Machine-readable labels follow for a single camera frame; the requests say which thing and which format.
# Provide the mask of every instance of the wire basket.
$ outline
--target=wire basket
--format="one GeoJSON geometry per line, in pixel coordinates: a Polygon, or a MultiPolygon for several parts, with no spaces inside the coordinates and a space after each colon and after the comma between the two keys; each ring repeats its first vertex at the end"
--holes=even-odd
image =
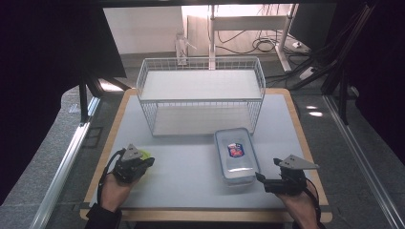
{"type": "Polygon", "coordinates": [[[211,135],[245,127],[251,134],[265,96],[257,57],[144,59],[137,90],[152,135],[211,135]]]}

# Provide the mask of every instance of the floor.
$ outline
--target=floor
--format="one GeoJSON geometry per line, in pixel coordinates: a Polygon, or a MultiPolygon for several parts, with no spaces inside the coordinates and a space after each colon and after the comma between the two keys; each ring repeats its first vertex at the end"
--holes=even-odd
{"type": "MultiPolygon", "coordinates": [[[[167,57],[174,56],[174,54],[167,52],[123,55],[121,58],[128,78],[122,81],[134,87],[141,60],[154,56],[167,57]]],[[[274,55],[264,55],[260,59],[265,75],[282,73],[281,66],[274,55]]],[[[291,95],[314,161],[321,165],[319,175],[333,212],[333,220],[326,226],[334,229],[392,228],[381,209],[383,203],[377,201],[376,193],[365,179],[350,145],[333,118],[333,110],[320,93],[319,88],[324,79],[321,77],[306,87],[291,92],[291,95]]],[[[288,80],[288,84],[293,85],[299,81],[299,77],[294,76],[288,80]]],[[[275,83],[273,87],[285,87],[285,82],[275,83]]],[[[84,228],[86,220],[80,218],[78,209],[86,195],[93,170],[111,129],[122,96],[123,92],[110,91],[100,98],[89,133],[81,145],[47,228],[84,228]]],[[[47,138],[5,203],[0,207],[0,228],[30,227],[78,126],[80,113],[78,109],[74,109],[75,104],[78,104],[78,99],[78,88],[73,88],[64,94],[61,101],[62,109],[47,138]]],[[[403,176],[405,167],[356,109],[355,96],[348,101],[347,114],[348,127],[355,136],[356,142],[373,167],[388,196],[391,197],[397,212],[403,216],[405,213],[405,176],[403,176]]],[[[121,223],[120,228],[129,228],[133,224],[121,223]]],[[[213,224],[205,226],[215,228],[213,224]]],[[[271,225],[245,224],[240,226],[243,228],[268,228],[271,225]]],[[[195,228],[191,225],[177,226],[177,228],[182,227],[195,228]]],[[[221,225],[221,227],[235,228],[232,224],[221,225]]],[[[286,224],[284,227],[290,228],[290,224],[286,224]]],[[[168,226],[140,223],[137,228],[168,228],[168,226]]]]}

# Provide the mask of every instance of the plastic container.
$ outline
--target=plastic container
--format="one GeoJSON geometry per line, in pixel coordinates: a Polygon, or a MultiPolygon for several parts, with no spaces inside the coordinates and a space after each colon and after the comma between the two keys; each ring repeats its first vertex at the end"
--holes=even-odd
{"type": "Polygon", "coordinates": [[[220,130],[214,134],[224,181],[228,186],[251,184],[260,173],[259,163],[246,128],[220,130]]]}

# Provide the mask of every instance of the container lid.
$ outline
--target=container lid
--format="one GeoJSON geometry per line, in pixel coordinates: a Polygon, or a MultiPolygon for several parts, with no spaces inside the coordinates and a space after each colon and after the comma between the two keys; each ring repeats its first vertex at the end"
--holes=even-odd
{"type": "Polygon", "coordinates": [[[249,132],[246,128],[220,130],[214,134],[224,178],[254,177],[260,173],[249,132]]]}

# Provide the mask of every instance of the hand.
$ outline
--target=hand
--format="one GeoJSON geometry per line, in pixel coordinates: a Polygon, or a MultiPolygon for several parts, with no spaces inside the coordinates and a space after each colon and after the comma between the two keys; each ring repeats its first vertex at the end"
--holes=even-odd
{"type": "MultiPolygon", "coordinates": [[[[311,182],[307,181],[308,189],[316,196],[316,189],[311,182]]],[[[291,217],[302,229],[317,229],[315,207],[310,197],[302,192],[298,196],[276,195],[286,205],[291,217]]]]}
{"type": "Polygon", "coordinates": [[[101,192],[101,207],[115,212],[119,206],[128,198],[132,187],[138,183],[139,179],[132,183],[119,182],[113,174],[105,177],[101,192]]]}

